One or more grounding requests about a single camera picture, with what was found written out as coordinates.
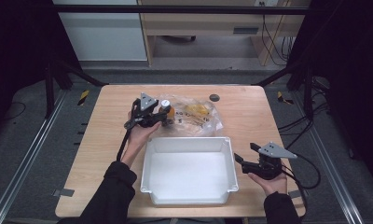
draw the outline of white tray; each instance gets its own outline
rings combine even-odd
[[[147,143],[140,190],[152,203],[225,203],[238,189],[228,137],[161,137]]]

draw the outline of black horizontal bar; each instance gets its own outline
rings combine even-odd
[[[188,14],[257,14],[313,15],[328,9],[310,7],[232,7],[232,6],[132,6],[132,5],[37,5],[33,9],[53,9],[78,13],[188,13]]]

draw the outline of clear plastic bag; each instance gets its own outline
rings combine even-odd
[[[152,137],[214,137],[223,129],[221,118],[213,103],[185,96],[162,94],[156,99],[168,100],[175,110],[174,118],[161,126]]]

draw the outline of table top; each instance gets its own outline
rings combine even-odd
[[[264,90],[257,86],[218,85],[109,85],[100,92],[96,106],[85,131],[75,161],[64,188],[73,189],[72,197],[62,196],[56,208],[58,217],[79,217],[103,181],[109,164],[116,159],[125,135],[124,123],[128,112],[141,92],[151,97],[162,94],[185,96],[197,100],[209,100],[211,94],[220,97],[213,102],[224,128],[222,135],[231,140],[233,152],[246,161],[257,161],[258,154],[250,149],[250,143],[260,146],[272,141],[280,146],[282,139]],[[264,191],[236,163],[239,191],[230,193],[228,201],[216,205],[154,205],[149,194],[140,191],[145,149],[139,153],[131,169],[137,174],[134,199],[128,217],[264,217]],[[283,160],[290,167],[288,160]],[[288,180],[288,190],[297,185]],[[305,214],[300,198],[293,200],[297,213]]]

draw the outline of black sleeve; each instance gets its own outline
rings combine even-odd
[[[287,194],[272,193],[266,198],[264,208],[268,224],[301,223],[291,197]]]
[[[81,216],[75,219],[76,223],[125,223],[129,204],[135,194],[132,185],[136,179],[137,175],[125,163],[112,162],[105,172],[102,184],[94,193]]]

